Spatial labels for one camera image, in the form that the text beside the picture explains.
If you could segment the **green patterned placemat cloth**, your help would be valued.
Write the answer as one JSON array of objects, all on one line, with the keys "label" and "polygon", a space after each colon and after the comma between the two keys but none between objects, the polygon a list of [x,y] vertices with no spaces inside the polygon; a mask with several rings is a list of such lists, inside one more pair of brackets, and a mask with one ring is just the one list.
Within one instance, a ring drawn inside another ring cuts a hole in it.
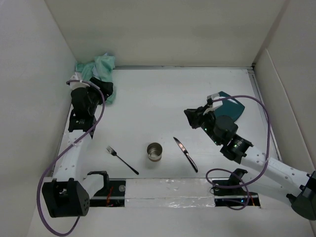
[{"label": "green patterned placemat cloth", "polygon": [[115,56],[105,53],[101,56],[95,56],[94,60],[88,63],[76,62],[75,71],[81,73],[83,80],[88,81],[92,77],[102,82],[112,82],[113,92],[106,99],[106,104],[111,105],[116,98],[116,86],[114,85],[112,72],[115,69]]}]

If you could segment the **black table knife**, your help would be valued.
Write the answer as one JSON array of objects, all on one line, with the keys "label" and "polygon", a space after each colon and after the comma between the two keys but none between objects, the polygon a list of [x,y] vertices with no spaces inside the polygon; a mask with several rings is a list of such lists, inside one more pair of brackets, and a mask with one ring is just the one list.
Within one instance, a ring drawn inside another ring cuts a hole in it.
[{"label": "black table knife", "polygon": [[189,161],[189,163],[193,167],[194,171],[196,173],[198,173],[198,167],[195,164],[195,162],[192,160],[192,158],[190,157],[189,152],[187,151],[187,149],[184,147],[184,145],[176,137],[173,137],[173,139],[175,140],[175,142],[179,146],[179,148],[182,151],[182,153],[186,156],[187,160]]}]

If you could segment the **teal square plate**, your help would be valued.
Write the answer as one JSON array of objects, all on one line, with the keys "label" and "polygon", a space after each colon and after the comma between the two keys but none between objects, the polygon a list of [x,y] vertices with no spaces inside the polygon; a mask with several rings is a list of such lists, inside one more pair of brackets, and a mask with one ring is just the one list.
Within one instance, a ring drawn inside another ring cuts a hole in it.
[{"label": "teal square plate", "polygon": [[227,99],[221,102],[222,106],[214,111],[215,117],[227,116],[230,117],[233,122],[236,122],[242,115],[245,106],[236,99]]}]

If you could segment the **steel cup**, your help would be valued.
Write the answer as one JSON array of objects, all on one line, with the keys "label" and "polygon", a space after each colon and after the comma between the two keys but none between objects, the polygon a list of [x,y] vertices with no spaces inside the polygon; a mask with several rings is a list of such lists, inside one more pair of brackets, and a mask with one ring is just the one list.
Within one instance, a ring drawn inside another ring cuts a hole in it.
[{"label": "steel cup", "polygon": [[159,143],[150,143],[147,146],[147,155],[150,161],[158,162],[162,157],[162,146]]}]

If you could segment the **black fork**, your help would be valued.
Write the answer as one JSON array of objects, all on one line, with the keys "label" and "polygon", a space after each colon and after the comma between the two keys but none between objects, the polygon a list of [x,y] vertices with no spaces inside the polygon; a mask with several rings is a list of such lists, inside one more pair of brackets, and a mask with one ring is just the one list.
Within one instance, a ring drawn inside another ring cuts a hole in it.
[{"label": "black fork", "polygon": [[107,147],[108,153],[110,153],[112,156],[117,157],[120,161],[122,161],[130,170],[132,170],[136,175],[139,175],[139,172],[134,169],[132,166],[130,166],[127,162],[125,162],[120,156],[118,156],[117,152],[111,147]]}]

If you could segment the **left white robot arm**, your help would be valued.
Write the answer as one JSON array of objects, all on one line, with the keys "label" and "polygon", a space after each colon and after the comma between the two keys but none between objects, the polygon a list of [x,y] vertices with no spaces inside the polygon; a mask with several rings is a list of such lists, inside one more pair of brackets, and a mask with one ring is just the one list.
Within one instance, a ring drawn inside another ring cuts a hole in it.
[{"label": "left white robot arm", "polygon": [[110,191],[109,176],[106,171],[82,171],[87,159],[86,150],[92,142],[98,119],[97,106],[103,105],[112,95],[114,85],[91,78],[88,84],[72,80],[69,85],[73,106],[68,127],[68,146],[61,155],[60,164],[52,181],[44,182],[42,195],[52,218],[85,216],[90,207],[90,199]]}]

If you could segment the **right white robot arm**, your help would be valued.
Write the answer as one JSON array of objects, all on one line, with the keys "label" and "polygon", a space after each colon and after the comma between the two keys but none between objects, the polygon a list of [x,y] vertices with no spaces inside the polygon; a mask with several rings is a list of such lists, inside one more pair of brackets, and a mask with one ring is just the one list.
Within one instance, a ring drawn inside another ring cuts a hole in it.
[{"label": "right white robot arm", "polygon": [[301,217],[316,219],[316,174],[295,169],[259,151],[250,141],[237,135],[238,126],[229,116],[216,117],[208,106],[184,111],[193,129],[201,128],[208,137],[221,146],[221,154],[230,161],[258,172],[236,169],[227,181],[208,182],[215,190],[229,189],[238,195],[253,188],[254,192],[279,199],[290,205]]}]

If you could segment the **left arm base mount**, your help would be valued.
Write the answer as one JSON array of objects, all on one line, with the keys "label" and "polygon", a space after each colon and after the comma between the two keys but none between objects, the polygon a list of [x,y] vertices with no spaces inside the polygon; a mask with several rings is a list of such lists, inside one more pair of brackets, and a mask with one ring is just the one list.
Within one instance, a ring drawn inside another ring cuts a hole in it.
[{"label": "left arm base mount", "polygon": [[126,179],[109,179],[90,199],[90,207],[125,207]]}]

